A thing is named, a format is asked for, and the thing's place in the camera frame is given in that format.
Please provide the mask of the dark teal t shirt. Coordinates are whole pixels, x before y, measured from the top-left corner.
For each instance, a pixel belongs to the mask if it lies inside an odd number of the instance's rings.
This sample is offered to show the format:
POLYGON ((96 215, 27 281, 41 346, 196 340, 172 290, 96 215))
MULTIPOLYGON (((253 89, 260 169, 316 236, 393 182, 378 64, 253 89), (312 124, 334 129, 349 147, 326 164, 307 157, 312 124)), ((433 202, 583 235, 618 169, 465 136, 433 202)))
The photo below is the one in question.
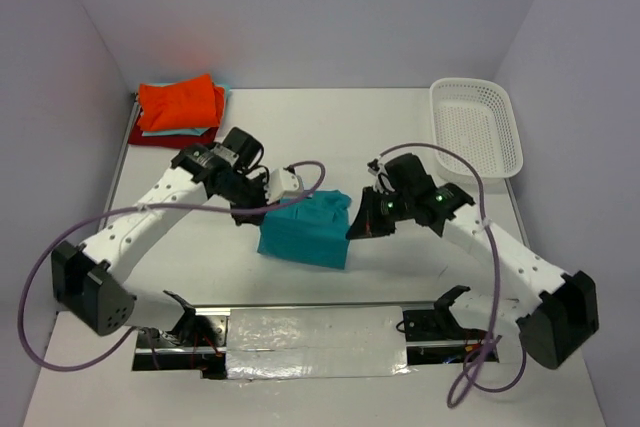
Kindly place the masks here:
POLYGON ((280 260, 344 270, 352 199, 340 192, 316 191, 291 206, 266 214, 257 252, 280 260))

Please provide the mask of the orange t shirt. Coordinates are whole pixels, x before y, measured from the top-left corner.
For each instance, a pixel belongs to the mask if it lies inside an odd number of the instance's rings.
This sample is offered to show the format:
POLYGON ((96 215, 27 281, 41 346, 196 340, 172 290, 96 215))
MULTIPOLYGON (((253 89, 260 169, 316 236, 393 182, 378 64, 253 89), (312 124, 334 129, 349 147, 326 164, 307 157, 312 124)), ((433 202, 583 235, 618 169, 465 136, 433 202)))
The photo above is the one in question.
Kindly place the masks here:
POLYGON ((227 93, 210 74, 162 86, 141 84, 137 125, 143 132, 218 127, 227 93))

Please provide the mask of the dark red t shirt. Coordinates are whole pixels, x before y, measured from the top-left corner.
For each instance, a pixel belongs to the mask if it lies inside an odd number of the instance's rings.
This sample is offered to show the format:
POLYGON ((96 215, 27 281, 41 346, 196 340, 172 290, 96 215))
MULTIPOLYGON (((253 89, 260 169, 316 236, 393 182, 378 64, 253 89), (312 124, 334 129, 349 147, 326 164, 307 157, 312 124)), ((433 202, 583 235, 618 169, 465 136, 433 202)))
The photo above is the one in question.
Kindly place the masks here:
POLYGON ((209 144, 215 140, 218 129, 216 127, 206 129, 201 135, 161 135, 144 136, 137 125, 129 134, 127 143, 134 146, 159 147, 180 150, 193 144, 209 144))

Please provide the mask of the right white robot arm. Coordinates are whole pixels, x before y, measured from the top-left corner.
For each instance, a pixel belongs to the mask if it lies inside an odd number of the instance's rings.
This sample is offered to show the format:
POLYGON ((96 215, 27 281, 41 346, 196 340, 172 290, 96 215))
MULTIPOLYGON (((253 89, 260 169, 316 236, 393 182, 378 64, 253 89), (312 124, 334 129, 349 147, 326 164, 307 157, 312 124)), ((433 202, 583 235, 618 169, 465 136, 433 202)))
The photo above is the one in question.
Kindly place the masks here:
POLYGON ((362 190, 347 239, 390 236, 397 223, 413 221, 489 267, 494 287, 509 283, 515 298, 500 301, 456 285, 433 304, 431 323, 444 337, 466 330, 493 337, 515 336, 539 365, 555 370, 599 329, 596 284, 551 264, 481 212, 474 199, 453 183, 437 185, 414 154, 368 164, 376 182, 362 190))

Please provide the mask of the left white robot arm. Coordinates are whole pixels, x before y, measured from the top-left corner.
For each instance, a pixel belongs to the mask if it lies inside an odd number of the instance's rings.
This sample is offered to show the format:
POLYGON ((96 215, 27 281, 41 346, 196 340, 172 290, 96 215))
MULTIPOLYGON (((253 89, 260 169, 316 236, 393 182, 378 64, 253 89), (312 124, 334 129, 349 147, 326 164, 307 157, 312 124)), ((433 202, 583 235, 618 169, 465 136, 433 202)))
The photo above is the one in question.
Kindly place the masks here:
POLYGON ((173 345, 184 345, 196 332, 195 309, 165 290, 145 294, 124 283, 145 254, 185 215, 184 205, 204 205, 219 196, 234 209, 237 224, 257 225, 248 215, 267 204, 267 174, 255 172, 263 145, 234 127, 220 142, 182 149, 128 215, 74 246, 59 243, 51 253, 55 299, 100 336, 124 325, 160 330, 173 345))

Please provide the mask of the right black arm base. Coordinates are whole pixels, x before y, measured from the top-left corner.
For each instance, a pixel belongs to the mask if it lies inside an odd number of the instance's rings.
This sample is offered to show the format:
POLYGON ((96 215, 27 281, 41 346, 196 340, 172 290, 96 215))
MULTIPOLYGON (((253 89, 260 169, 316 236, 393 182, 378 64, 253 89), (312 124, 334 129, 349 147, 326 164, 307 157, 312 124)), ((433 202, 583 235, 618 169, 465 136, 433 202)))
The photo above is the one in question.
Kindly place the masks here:
POLYGON ((463 327, 451 312, 469 291, 469 287, 455 286, 432 307, 403 311, 395 328, 404 335, 409 366, 461 363, 468 353, 482 346, 486 331, 463 327))

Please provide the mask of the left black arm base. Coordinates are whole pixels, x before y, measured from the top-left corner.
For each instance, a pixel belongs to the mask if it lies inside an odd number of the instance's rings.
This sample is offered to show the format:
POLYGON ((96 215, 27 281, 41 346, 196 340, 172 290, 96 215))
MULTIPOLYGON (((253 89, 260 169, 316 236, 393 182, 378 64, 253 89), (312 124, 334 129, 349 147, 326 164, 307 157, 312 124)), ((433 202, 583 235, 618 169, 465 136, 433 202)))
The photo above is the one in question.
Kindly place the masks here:
POLYGON ((225 380, 228 315, 203 315, 182 296, 164 290, 170 298, 169 329, 143 327, 137 334, 134 372, 194 371, 202 378, 225 380))

